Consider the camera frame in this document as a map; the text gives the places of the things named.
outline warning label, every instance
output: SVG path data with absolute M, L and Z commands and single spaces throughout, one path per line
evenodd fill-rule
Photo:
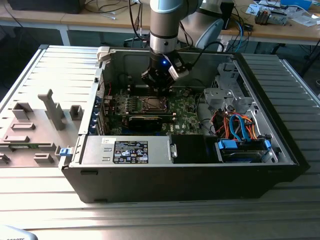
M 148 141 L 115 141 L 113 162 L 115 164 L 147 164 Z

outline black cable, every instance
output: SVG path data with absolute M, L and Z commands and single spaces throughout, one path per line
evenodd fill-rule
M 193 81 L 193 80 L 195 80 L 195 81 L 197 81 L 198 83 L 200 83 L 202 86 L 204 86 L 205 88 L 207 87 L 200 79 L 198 79 L 198 78 L 192 78 L 192 79 L 190 79 L 190 81 L 189 82 L 191 82 L 191 81 Z
M 143 4 L 141 4 L 141 13 L 140 13 L 140 37 L 142 36 L 142 11 L 143 11 Z M 143 46 L 143 41 L 140 41 L 140 48 Z
M 28 31 L 24 28 L 24 26 L 22 26 L 22 25 L 20 24 L 20 22 L 8 11 L 6 5 L 3 4 L 3 6 L 4 6 L 6 12 L 15 20 L 15 22 L 16 22 L 17 24 L 19 24 L 20 27 L 21 27 L 38 45 L 40 45 L 40 43 L 34 38 L 34 36 L 32 36 L 32 35 L 30 34 L 30 32 L 28 32 Z
M 272 7 L 277 7 L 278 1 L 279 0 L 276 0 L 275 4 L 271 4 L 271 3 L 268 3 L 268 0 L 265 0 L 265 2 L 268 4 L 268 6 L 272 6 Z
M 306 54 L 310 54 L 310 52 L 307 52 L 307 50 L 304 48 L 304 46 L 303 45 L 299 45 L 299 47 L 306 53 Z
M 136 28 L 135 28 L 135 24 L 134 24 L 134 20 L 133 20 L 133 17 L 132 17 L 132 9 L 131 9 L 131 4 L 130 3 L 131 3 L 131 0 L 128 0 L 129 15 L 130 15 L 130 21 L 131 21 L 132 29 L 133 29 L 134 34 L 136 35 L 136 37 L 142 41 L 142 38 L 138 35 L 138 33 L 136 31 Z
M 318 42 L 316 43 L 315 47 L 313 48 L 312 52 L 310 53 L 309 59 L 310 59 L 311 55 L 315 52 L 315 50 L 318 47 L 319 43 L 320 43 L 320 38 L 319 38 Z
M 300 76 L 303 78 L 304 75 L 306 74 L 306 72 L 310 69 L 310 67 L 312 66 L 312 64 L 314 64 L 314 62 L 320 57 L 320 51 L 318 51 L 318 53 L 313 57 L 310 58 L 310 60 L 303 66 Z
M 201 55 L 204 53 L 204 51 L 211 45 L 213 44 L 219 44 L 222 47 L 221 52 L 223 52 L 225 50 L 225 46 L 219 42 L 219 41 L 212 41 L 209 42 L 207 45 L 204 46 L 204 48 L 202 49 L 202 51 L 199 53 L 198 57 L 196 58 L 196 60 L 194 61 L 194 63 L 192 64 L 192 67 L 194 67 L 196 65 L 196 63 L 199 61 L 199 58 L 201 57 Z
M 181 21 L 179 22 L 179 25 L 180 25 L 181 30 L 182 30 L 183 33 L 184 33 L 185 40 L 186 40 L 186 44 L 188 44 L 189 46 L 193 46 L 193 45 L 194 45 L 194 40 L 193 40 L 193 38 L 189 35 L 189 33 L 187 33 L 187 31 L 185 30 L 185 27 L 184 27 L 184 25 L 183 25 L 183 23 L 182 23 Z
M 102 5 L 102 6 L 100 6 L 100 7 L 98 8 L 98 10 L 101 10 L 101 9 L 104 8 L 104 7 L 114 6 L 114 5 L 117 5 L 117 4 L 119 4 L 119 3 L 121 3 L 121 0 L 118 0 L 117 3 Z
M 303 78 L 304 75 L 306 74 L 306 72 L 309 70 L 309 68 L 312 66 L 312 64 L 316 61 L 316 59 L 319 57 L 319 53 L 316 55 L 316 57 L 312 58 L 312 55 L 314 54 L 314 52 L 316 51 L 318 45 L 320 43 L 320 38 L 318 40 L 318 42 L 316 43 L 315 47 L 313 48 L 312 52 L 310 53 L 308 59 L 306 60 L 304 66 L 302 67 L 302 70 L 300 72 L 300 76 Z
M 84 9 L 87 10 L 88 12 L 90 12 L 90 13 L 95 13 L 95 14 L 107 14 L 107 13 L 115 12 L 115 11 L 118 11 L 118 10 L 120 10 L 120 9 L 124 9 L 124 8 L 127 8 L 127 7 L 128 7 L 128 6 L 122 6 L 122 7 L 119 7 L 119 8 L 117 8 L 117 9 L 110 10 L 110 11 L 92 11 L 92 10 L 90 10 L 90 9 L 87 8 L 87 4 L 89 4 L 89 3 L 91 3 L 91 2 L 93 2 L 93 1 L 89 1 L 88 3 L 86 3 L 86 4 L 84 5 Z

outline electronic component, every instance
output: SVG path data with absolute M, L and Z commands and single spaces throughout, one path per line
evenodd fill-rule
M 85 0 L 8 0 L 13 10 L 33 10 L 78 14 L 85 5 Z
M 134 132 L 159 132 L 162 129 L 162 119 L 155 116 L 132 116 L 127 121 L 127 127 Z
M 267 153 L 270 149 L 271 143 L 263 138 L 250 142 L 222 139 L 217 151 L 223 163 L 263 163 L 269 160 Z
M 168 110 L 166 97 L 146 97 L 142 100 L 144 112 L 165 113 Z
M 223 20 L 223 27 L 222 29 L 228 29 L 229 21 L 231 18 L 232 10 L 234 9 L 235 3 L 233 0 L 222 0 L 220 9 L 222 12 L 222 20 Z
M 285 25 L 287 23 L 288 17 L 285 13 L 279 10 L 270 10 L 269 8 L 261 6 L 254 20 L 255 23 L 259 25 Z

